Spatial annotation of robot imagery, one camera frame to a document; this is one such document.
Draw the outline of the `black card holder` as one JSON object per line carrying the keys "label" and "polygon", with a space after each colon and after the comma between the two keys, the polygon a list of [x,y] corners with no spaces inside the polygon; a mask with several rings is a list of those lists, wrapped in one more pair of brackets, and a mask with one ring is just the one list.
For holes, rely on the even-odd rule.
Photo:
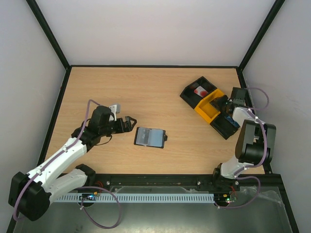
{"label": "black card holder", "polygon": [[162,149],[167,139],[165,130],[137,127],[134,145]]}

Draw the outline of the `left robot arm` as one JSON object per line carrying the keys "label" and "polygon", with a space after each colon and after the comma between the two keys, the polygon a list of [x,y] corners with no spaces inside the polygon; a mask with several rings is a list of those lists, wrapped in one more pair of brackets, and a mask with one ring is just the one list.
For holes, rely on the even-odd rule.
{"label": "left robot arm", "polygon": [[49,159],[27,173],[18,172],[11,181],[8,203],[14,208],[14,216],[23,214],[36,221],[50,205],[64,194],[95,182],[96,172],[80,164],[66,175],[62,173],[78,158],[99,145],[102,137],[131,132],[137,120],[126,116],[118,118],[118,104],[97,106],[91,118],[85,118],[74,130],[67,142]]}

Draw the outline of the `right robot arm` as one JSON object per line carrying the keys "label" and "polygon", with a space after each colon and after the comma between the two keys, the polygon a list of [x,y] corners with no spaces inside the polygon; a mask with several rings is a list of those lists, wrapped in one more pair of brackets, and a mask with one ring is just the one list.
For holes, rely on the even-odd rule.
{"label": "right robot arm", "polygon": [[238,176],[250,168],[269,164],[273,157],[276,126],[259,119],[243,100],[218,97],[212,105],[225,115],[230,123],[240,126],[235,155],[220,163],[213,171],[212,185],[217,190],[232,186]]}

